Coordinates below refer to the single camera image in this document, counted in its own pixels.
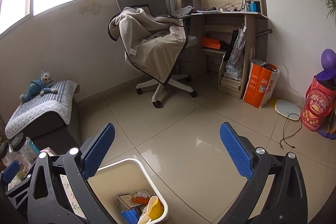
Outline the red white snack wrapper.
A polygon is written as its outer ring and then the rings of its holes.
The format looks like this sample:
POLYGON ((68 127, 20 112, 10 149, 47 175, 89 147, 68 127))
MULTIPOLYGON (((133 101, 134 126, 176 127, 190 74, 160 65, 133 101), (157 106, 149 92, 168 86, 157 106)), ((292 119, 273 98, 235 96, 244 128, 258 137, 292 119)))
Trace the red white snack wrapper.
POLYGON ((142 205, 147 205, 151 199, 150 193, 146 189, 138 189, 135 194, 131 197, 134 203, 140 203, 142 205))

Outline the blue white carton box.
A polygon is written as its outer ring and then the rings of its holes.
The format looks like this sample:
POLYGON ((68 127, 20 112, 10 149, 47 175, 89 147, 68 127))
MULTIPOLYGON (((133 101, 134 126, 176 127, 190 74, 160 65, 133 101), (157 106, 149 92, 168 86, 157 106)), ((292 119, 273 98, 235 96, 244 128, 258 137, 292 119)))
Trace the blue white carton box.
POLYGON ((126 220, 127 224, 137 224, 140 214, 137 209, 122 211, 121 215, 126 220))

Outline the white trash bin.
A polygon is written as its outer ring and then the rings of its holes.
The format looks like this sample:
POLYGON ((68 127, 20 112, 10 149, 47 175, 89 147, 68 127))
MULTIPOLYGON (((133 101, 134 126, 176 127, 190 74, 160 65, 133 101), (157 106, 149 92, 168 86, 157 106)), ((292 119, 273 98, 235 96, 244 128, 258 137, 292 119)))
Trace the white trash bin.
POLYGON ((130 204, 127 196, 132 196, 141 189, 156 196, 163 207, 162 214, 150 223, 165 223, 169 218, 167 202, 137 159, 123 159, 101 167, 93 177, 88 179, 88 183, 100 203, 117 223, 127 223, 122 214, 121 205, 130 204))

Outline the clear jar with brown balls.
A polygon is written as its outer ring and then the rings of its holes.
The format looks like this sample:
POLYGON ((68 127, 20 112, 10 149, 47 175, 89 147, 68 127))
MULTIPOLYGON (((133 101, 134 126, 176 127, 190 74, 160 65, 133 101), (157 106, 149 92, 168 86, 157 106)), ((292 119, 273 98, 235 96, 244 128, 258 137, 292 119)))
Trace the clear jar with brown balls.
POLYGON ((40 150, 34 142, 22 132, 13 137, 11 146, 17 158, 25 164, 33 165, 40 154, 40 150))

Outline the clear jar with snacks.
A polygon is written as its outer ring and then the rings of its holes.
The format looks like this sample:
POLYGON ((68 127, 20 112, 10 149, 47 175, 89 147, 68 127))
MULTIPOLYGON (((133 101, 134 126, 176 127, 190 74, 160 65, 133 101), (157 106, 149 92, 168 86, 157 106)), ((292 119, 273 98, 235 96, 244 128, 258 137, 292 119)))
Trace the clear jar with snacks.
POLYGON ((15 153, 7 141, 4 141, 0 146, 0 158, 5 167, 8 167, 16 159, 15 153))

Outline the white round scale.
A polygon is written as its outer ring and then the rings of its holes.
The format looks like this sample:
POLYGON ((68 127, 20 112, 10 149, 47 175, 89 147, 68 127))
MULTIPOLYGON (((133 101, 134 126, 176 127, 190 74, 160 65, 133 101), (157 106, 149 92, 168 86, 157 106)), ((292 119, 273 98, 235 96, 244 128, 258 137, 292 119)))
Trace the white round scale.
POLYGON ((274 109, 281 116, 291 119, 293 121, 298 121, 301 116, 300 108, 286 100, 277 100, 274 105, 274 109))

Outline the stack of books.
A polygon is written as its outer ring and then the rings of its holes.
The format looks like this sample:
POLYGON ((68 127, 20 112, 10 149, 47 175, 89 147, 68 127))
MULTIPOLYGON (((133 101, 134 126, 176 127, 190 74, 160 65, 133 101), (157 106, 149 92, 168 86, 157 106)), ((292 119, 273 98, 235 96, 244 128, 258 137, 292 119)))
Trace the stack of books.
POLYGON ((242 98, 242 82, 240 80, 222 76, 219 80, 218 89, 220 92, 231 95, 235 98, 242 98))

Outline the blue plush monkey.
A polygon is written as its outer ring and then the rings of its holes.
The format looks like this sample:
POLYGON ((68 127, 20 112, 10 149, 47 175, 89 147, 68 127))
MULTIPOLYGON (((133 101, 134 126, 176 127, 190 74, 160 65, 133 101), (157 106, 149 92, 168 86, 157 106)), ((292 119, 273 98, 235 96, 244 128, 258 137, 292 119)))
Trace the blue plush monkey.
POLYGON ((39 79, 30 82, 26 94, 21 94, 19 97, 20 101, 25 103, 37 95, 44 96, 47 93, 58 93, 58 90, 51 86, 53 81, 54 79, 49 72, 42 72, 39 79))

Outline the silver plastic bag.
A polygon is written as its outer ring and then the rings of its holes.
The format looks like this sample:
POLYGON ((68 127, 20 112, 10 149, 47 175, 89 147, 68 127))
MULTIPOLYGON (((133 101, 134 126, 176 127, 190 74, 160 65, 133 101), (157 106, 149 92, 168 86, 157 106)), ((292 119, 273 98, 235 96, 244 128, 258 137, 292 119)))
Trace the silver plastic bag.
POLYGON ((244 46, 247 37, 247 27, 245 24, 238 29, 238 36, 234 42, 230 58, 226 63, 226 75, 237 81, 242 79, 244 63, 244 46))

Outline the orange box under desk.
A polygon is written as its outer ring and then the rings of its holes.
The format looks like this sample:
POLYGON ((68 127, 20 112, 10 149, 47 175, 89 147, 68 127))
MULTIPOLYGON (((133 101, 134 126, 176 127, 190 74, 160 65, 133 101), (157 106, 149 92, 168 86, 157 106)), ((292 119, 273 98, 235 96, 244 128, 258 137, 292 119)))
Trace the orange box under desk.
POLYGON ((221 42, 218 39, 202 37, 201 46, 213 50, 220 50, 221 42))

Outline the purple toy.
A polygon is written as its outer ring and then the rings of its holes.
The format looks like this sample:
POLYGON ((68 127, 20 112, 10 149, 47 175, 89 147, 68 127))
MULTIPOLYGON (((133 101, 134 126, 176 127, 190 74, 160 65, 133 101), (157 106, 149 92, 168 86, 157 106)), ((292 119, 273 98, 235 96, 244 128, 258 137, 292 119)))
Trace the purple toy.
MULTIPOLYGON (((332 49, 325 49, 323 51, 321 55, 321 65, 323 71, 319 72, 315 76, 315 79, 319 83, 328 83, 335 88, 335 52, 332 49)), ((331 112, 327 131, 323 131, 322 129, 318 130, 319 135, 330 140, 335 140, 335 124, 332 124, 332 121, 335 122, 335 103, 333 111, 331 112)))

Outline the beige blanket on chair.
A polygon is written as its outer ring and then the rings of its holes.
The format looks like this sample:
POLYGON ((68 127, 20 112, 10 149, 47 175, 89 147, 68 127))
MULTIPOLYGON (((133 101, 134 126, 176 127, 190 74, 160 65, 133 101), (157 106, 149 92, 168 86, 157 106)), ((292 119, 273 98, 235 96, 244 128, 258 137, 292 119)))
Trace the beige blanket on chair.
POLYGON ((182 18, 155 16, 149 5, 124 8, 110 20, 108 34, 115 42, 121 39, 129 65, 163 85, 188 42, 182 18))

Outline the blue bottle on desk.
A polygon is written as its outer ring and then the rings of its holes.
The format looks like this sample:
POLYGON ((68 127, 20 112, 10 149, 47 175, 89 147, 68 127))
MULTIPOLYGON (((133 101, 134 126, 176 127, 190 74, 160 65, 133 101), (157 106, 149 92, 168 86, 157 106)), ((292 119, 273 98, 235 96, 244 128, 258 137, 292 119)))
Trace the blue bottle on desk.
POLYGON ((257 6, 256 6, 256 3, 251 1, 250 4, 249 4, 249 11, 250 12, 257 12, 257 6))

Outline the wooden desk with shelves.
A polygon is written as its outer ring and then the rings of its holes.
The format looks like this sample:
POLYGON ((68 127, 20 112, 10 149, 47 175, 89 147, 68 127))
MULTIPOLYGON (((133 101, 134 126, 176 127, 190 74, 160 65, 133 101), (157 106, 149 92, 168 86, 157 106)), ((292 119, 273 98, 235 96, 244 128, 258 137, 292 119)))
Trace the wooden desk with shelves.
MULTIPOLYGON (((258 0, 260 5, 259 12, 242 11, 223 11, 216 10, 213 12, 204 11, 206 7, 222 7, 229 0, 181 0, 182 7, 191 5, 194 12, 190 19, 190 35, 197 38, 200 42, 202 37, 223 40, 231 42, 234 31, 242 27, 247 27, 247 39, 245 42, 243 54, 243 75, 241 78, 241 98, 243 98, 249 77, 250 59, 256 49, 256 33, 258 23, 266 24, 267 11, 265 0, 258 0)), ((218 70, 219 80, 226 71, 226 61, 222 60, 219 65, 215 65, 218 70)))

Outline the white grey office chair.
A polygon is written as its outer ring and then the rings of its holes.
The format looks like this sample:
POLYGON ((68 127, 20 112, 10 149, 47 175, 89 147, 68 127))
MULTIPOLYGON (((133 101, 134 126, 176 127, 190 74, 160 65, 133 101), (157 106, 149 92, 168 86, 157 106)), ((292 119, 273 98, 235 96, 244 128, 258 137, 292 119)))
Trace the white grey office chair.
POLYGON ((108 25, 108 34, 114 41, 123 43, 125 61, 150 80, 136 86, 137 94, 143 88, 156 86, 151 102, 160 108, 159 95, 166 85, 187 91, 195 98, 197 92, 180 83, 189 79, 186 73, 175 74, 175 68, 186 48, 197 45, 189 36, 185 21, 167 12, 165 0, 116 0, 120 12, 108 25))

